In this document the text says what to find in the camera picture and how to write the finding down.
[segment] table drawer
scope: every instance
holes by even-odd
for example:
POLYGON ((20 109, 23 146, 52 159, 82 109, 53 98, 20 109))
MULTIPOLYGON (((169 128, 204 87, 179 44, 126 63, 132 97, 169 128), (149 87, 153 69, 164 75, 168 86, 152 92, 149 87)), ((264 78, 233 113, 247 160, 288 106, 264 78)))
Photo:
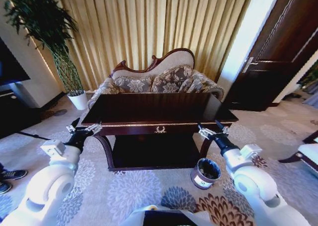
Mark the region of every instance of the table drawer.
MULTIPOLYGON (((223 123, 230 126, 232 122, 223 123)), ((220 131, 215 123, 203 124, 212 131, 220 131)), ((197 124, 144 124, 128 126, 103 126, 101 135, 138 135, 138 134, 178 134, 196 133, 199 131, 197 124)))

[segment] door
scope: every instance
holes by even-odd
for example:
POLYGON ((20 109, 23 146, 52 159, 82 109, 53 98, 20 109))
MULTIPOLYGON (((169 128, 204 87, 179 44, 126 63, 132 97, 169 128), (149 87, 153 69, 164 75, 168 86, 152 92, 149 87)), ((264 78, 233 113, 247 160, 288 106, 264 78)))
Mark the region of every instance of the door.
POLYGON ((318 1, 277 0, 225 104, 262 111, 318 49, 318 1))

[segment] gold drawer handle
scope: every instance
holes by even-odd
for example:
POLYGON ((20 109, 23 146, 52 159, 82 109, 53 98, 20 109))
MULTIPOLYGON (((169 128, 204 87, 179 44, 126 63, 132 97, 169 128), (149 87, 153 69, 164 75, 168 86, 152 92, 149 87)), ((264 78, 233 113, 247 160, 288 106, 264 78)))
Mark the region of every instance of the gold drawer handle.
POLYGON ((155 131, 155 133, 166 133, 165 127, 162 127, 162 130, 159 130, 159 127, 157 127, 157 130, 155 131))

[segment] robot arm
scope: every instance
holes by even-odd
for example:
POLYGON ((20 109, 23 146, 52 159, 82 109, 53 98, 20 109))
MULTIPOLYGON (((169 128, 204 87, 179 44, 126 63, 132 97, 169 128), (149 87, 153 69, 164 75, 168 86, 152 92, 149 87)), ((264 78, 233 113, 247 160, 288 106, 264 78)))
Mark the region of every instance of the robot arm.
POLYGON ((304 216, 289 206, 279 194, 274 179, 254 166, 251 159, 261 148, 250 144, 240 150, 227 138, 227 127, 216 122, 223 132, 215 133, 199 124, 199 133, 207 139, 215 140, 221 149, 221 155, 226 160, 226 169, 233 178, 236 189, 253 208, 257 225, 309 226, 304 216))
POLYGON ((76 119, 67 126, 71 138, 66 144, 49 140, 41 146, 51 158, 50 165, 32 177, 20 205, 3 220, 2 226, 57 225, 57 212, 73 188, 84 141, 101 129, 99 124, 76 128, 78 122, 76 119))

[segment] potted plant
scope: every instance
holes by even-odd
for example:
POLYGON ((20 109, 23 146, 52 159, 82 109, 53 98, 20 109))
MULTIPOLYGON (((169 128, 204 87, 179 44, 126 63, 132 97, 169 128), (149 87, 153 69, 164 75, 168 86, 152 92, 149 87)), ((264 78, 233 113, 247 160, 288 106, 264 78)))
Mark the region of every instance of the potted plant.
POLYGON ((77 31, 76 23, 55 0, 7 0, 4 8, 7 23, 26 28, 26 39, 35 38, 42 48, 47 47, 54 59, 68 97, 79 110, 86 108, 87 98, 79 74, 69 56, 66 41, 72 39, 68 30, 77 31))

